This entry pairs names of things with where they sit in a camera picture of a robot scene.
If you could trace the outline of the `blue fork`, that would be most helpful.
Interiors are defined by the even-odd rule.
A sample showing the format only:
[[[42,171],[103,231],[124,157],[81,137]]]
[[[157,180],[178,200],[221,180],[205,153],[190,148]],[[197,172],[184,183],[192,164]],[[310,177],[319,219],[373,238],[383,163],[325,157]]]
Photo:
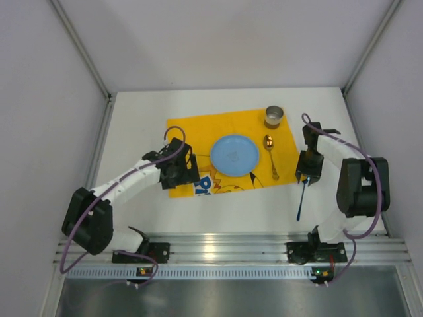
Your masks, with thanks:
[[[296,221],[300,221],[300,218],[301,218],[301,210],[302,210],[302,207],[303,207],[303,198],[304,198],[304,194],[305,194],[305,188],[307,187],[309,181],[310,181],[310,177],[306,177],[302,181],[303,187],[302,187],[302,191],[301,191],[301,197],[300,197],[300,201],[299,201],[299,207],[298,207],[298,210],[297,210]]]

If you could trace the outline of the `yellow cloth placemat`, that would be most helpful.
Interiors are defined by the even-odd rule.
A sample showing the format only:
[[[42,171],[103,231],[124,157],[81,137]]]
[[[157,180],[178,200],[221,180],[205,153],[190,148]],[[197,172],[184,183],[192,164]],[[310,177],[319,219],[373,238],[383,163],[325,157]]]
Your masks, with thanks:
[[[175,125],[184,130],[186,142],[196,155],[200,174],[200,181],[171,189],[169,197],[226,194],[296,182],[299,152],[288,121],[283,118],[278,128],[269,129],[264,124],[264,117],[265,110],[258,109],[168,119],[167,127]],[[237,178],[219,173],[210,160],[214,143],[232,134],[244,135],[254,141],[260,153],[257,167],[246,176]],[[272,178],[270,155],[263,145],[265,135],[271,135],[274,141],[272,156],[280,177],[277,181]]]

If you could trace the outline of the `gold spoon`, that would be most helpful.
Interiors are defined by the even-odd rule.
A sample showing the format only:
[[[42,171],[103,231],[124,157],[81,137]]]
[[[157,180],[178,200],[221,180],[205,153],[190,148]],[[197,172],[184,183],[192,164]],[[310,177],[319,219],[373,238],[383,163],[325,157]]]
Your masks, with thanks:
[[[263,139],[264,148],[267,150],[268,154],[270,155],[270,162],[272,166],[272,178],[273,180],[279,180],[279,174],[277,172],[276,166],[274,164],[274,159],[272,156],[272,149],[274,148],[274,141],[271,135],[265,135]]]

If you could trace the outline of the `blue plate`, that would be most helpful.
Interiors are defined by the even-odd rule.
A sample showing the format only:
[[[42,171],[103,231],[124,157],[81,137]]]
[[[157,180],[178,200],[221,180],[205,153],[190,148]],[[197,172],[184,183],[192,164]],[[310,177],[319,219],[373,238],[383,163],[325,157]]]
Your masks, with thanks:
[[[257,167],[260,153],[254,141],[244,135],[232,134],[214,143],[210,160],[219,173],[237,178],[246,176]]]

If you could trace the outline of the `metal cup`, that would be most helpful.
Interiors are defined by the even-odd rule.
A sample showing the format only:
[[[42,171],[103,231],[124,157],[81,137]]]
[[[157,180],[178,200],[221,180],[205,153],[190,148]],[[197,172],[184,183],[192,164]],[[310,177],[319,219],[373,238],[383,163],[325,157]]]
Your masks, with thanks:
[[[269,106],[265,109],[264,124],[269,129],[276,129],[280,126],[284,110],[276,105]]]

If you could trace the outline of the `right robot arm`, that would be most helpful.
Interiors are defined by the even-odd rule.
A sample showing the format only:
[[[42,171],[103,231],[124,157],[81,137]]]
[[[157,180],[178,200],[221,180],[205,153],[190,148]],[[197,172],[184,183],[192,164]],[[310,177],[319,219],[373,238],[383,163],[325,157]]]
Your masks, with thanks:
[[[339,171],[336,189],[337,208],[307,235],[300,245],[301,255],[316,262],[338,256],[343,248],[344,233],[368,218],[373,220],[390,206],[389,165],[383,157],[370,157],[357,146],[342,140],[335,129],[322,129],[319,122],[303,126],[307,149],[300,152],[295,177],[303,186],[318,182],[324,161]]]

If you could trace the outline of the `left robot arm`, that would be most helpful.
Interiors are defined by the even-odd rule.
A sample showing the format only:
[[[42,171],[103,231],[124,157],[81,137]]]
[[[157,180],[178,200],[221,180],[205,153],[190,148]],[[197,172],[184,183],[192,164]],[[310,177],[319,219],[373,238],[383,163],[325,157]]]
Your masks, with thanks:
[[[160,151],[150,151],[135,166],[107,183],[76,190],[61,231],[91,255],[124,250],[136,253],[147,237],[139,229],[119,229],[121,207],[141,191],[160,184],[164,190],[200,180],[192,147],[178,138]]]

